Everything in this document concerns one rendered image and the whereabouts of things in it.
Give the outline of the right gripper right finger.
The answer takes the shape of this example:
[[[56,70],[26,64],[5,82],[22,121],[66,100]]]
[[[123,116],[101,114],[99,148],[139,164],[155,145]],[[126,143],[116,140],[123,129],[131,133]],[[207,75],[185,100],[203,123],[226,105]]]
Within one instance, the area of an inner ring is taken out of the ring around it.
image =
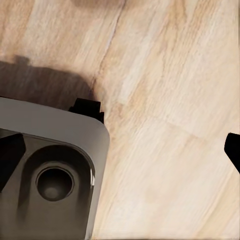
[[[229,133],[227,135],[223,150],[240,172],[240,134]]]

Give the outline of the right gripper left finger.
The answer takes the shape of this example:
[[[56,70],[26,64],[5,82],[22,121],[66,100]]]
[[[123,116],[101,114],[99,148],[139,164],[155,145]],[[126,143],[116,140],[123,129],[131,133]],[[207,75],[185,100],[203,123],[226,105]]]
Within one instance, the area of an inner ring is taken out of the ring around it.
[[[0,138],[0,193],[26,152],[21,133]]]

